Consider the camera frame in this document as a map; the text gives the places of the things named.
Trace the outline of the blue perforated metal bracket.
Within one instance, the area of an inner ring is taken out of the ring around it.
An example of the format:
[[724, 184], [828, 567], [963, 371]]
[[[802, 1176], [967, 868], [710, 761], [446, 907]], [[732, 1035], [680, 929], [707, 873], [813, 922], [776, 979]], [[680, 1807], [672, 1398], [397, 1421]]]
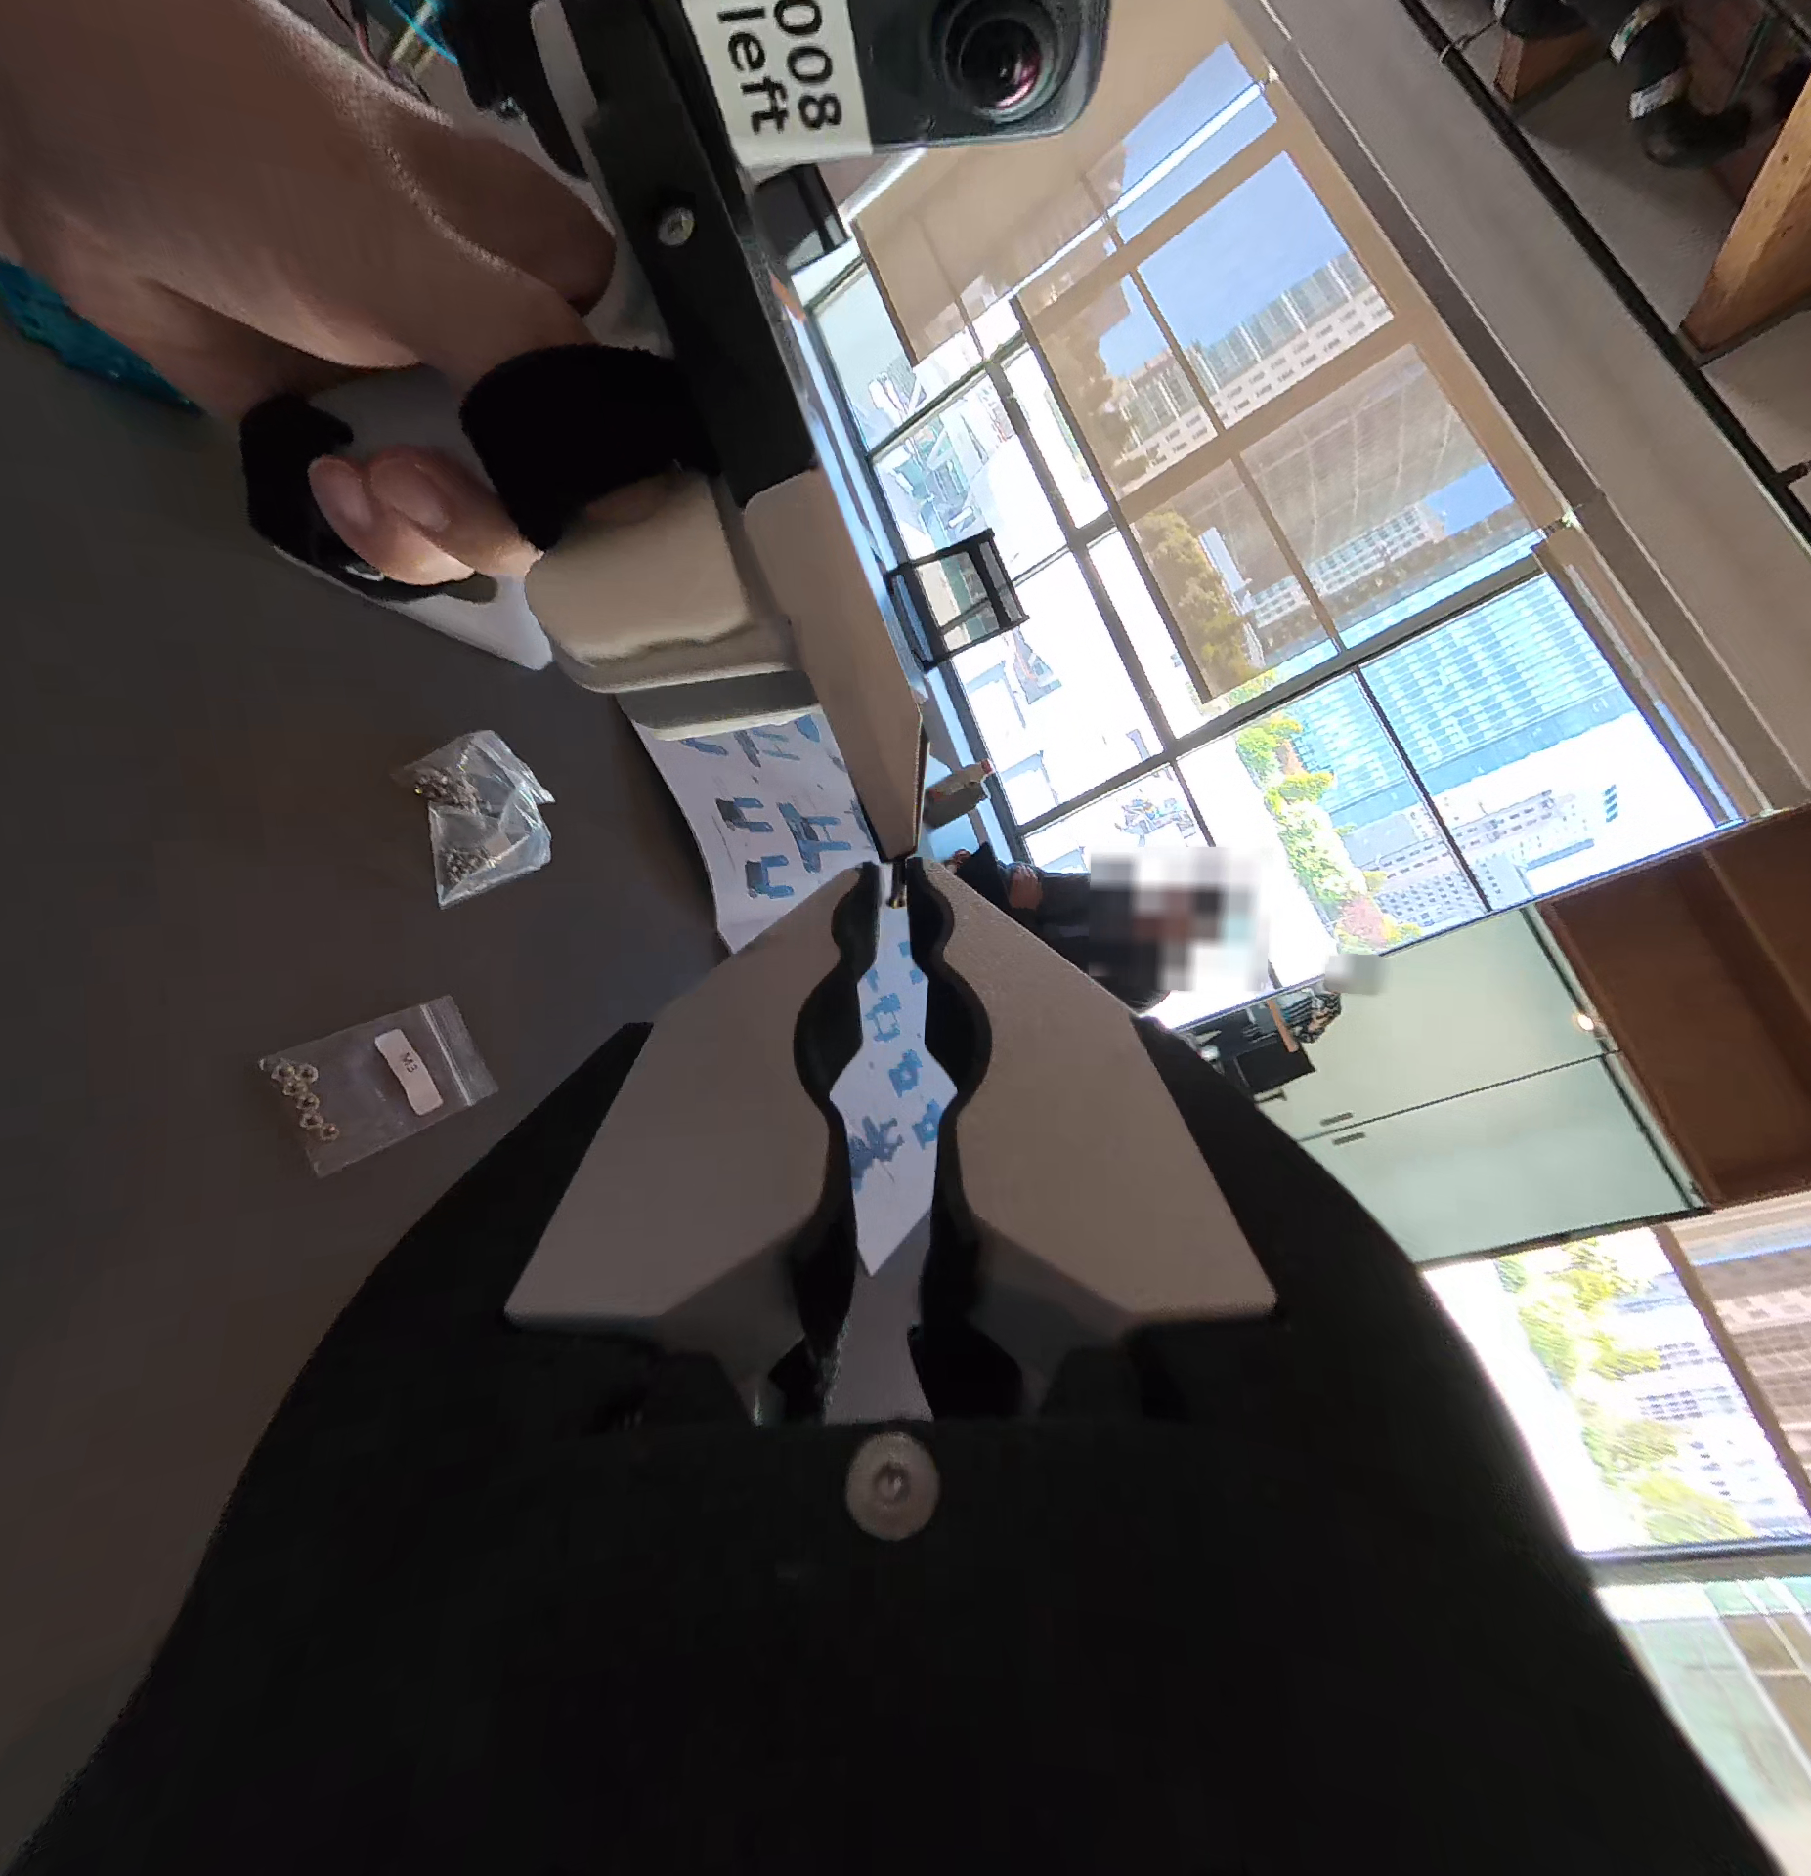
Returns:
[[73, 375], [132, 393], [163, 410], [197, 413], [154, 365], [79, 318], [41, 276], [0, 259], [0, 318]]

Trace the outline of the labelled clear bag of nuts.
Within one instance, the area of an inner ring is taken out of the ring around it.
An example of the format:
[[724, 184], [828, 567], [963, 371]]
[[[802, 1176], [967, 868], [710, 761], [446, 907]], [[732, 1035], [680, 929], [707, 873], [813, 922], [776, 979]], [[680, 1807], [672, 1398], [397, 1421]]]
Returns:
[[315, 1178], [487, 1102], [498, 1087], [452, 998], [257, 1060]]

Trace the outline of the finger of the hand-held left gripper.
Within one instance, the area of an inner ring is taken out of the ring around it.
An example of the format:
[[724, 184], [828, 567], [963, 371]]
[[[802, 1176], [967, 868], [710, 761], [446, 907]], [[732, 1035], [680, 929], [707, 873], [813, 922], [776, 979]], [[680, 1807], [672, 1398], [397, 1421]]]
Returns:
[[824, 709], [874, 847], [917, 850], [925, 734], [873, 573], [820, 470], [737, 508], [702, 474], [598, 510], [527, 573], [554, 661], [659, 739]]

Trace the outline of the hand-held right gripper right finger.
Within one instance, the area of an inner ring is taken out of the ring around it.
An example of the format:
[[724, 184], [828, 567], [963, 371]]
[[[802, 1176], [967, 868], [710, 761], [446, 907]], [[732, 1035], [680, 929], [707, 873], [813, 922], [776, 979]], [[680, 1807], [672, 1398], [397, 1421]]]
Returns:
[[951, 1081], [909, 1359], [935, 1417], [1021, 1417], [1088, 1348], [1272, 1318], [1279, 1291], [1141, 1023], [943, 864], [905, 868]]

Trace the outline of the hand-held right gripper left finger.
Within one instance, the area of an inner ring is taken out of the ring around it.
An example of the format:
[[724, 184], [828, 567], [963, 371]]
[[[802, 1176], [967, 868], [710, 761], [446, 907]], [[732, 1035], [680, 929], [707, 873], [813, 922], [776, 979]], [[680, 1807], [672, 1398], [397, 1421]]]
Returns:
[[649, 1030], [518, 1279], [518, 1331], [703, 1354], [816, 1417], [856, 1289], [845, 1119], [870, 868], [767, 929]]

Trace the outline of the person's left hand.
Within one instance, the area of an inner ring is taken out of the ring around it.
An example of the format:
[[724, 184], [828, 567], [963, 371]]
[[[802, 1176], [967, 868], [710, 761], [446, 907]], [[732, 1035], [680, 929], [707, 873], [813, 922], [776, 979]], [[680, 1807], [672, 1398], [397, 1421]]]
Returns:
[[0, 3], [0, 259], [235, 426], [588, 341], [615, 244], [282, 3]]

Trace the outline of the dark desk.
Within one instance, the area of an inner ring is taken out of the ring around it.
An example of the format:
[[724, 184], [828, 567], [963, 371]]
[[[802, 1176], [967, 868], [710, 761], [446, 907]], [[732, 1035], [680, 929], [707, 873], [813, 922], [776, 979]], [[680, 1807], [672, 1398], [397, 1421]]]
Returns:
[[[471, 732], [552, 859], [441, 910], [392, 773]], [[0, 1871], [355, 1289], [721, 958], [610, 702], [284, 567], [227, 430], [0, 318]], [[257, 1060], [443, 993], [498, 1091], [315, 1178]]]

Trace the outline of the glass partition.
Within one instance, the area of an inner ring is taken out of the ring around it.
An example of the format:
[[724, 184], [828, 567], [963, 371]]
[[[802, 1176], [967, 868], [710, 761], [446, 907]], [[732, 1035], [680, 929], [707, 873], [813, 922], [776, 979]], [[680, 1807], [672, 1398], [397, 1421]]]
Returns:
[[1342, 969], [1185, 1037], [1417, 1266], [1702, 1213], [1538, 910]]

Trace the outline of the clear bag of screws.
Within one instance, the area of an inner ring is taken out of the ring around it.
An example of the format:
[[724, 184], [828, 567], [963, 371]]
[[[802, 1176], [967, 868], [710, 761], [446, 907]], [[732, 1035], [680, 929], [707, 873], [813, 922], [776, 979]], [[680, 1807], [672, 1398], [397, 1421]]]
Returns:
[[431, 800], [425, 807], [434, 854], [434, 903], [441, 910], [475, 903], [494, 889], [526, 880], [552, 859], [545, 801], [515, 792], [498, 804]]
[[554, 801], [527, 765], [495, 734], [471, 732], [392, 773], [392, 780], [434, 811], [498, 822]]

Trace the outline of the black frame stand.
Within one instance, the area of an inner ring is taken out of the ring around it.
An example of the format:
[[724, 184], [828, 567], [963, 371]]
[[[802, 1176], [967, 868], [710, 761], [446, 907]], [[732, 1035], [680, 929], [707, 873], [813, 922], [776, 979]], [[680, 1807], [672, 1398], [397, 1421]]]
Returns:
[[893, 567], [885, 585], [923, 673], [1030, 623], [994, 528]]

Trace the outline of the white assembly instruction booklet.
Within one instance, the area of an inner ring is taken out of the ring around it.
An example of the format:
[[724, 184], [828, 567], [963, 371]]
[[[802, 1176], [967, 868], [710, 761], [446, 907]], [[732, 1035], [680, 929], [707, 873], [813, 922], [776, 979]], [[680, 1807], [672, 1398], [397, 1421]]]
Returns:
[[[728, 950], [824, 882], [878, 862], [824, 709], [748, 732], [640, 738], [697, 836]], [[928, 991], [905, 910], [881, 912], [856, 998], [863, 1041], [832, 1102], [848, 1134], [860, 1266], [878, 1275], [928, 1217], [939, 1121], [952, 1102], [952, 1081], [925, 1046]]]

